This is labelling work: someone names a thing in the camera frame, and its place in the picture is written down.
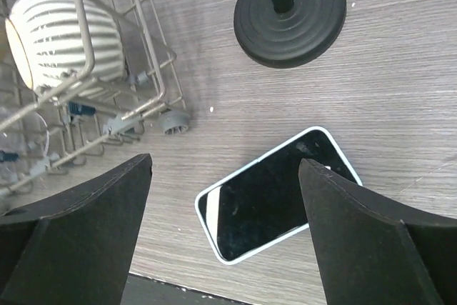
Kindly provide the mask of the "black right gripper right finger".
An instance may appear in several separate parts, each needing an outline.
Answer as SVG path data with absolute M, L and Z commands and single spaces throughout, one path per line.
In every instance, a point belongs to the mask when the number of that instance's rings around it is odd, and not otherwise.
M 454 304 L 456 220 L 304 159 L 298 171 L 328 304 Z

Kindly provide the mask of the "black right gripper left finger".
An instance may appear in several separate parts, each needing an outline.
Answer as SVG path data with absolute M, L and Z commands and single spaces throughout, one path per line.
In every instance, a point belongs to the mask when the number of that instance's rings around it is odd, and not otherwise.
M 139 154 L 1 216 L 3 304 L 119 304 L 152 177 Z

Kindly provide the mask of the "phone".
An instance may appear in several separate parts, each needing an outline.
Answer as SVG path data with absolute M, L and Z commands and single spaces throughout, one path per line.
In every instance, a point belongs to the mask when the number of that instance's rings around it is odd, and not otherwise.
M 298 178 L 302 159 L 362 183 L 327 129 L 304 129 L 196 196 L 197 217 L 222 264 L 237 264 L 309 228 Z

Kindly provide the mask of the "black phone stand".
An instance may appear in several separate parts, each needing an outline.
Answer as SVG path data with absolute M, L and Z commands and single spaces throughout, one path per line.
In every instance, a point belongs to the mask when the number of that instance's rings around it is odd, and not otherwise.
M 322 55 L 346 19 L 346 0 L 237 0 L 233 30 L 255 62 L 290 69 Z

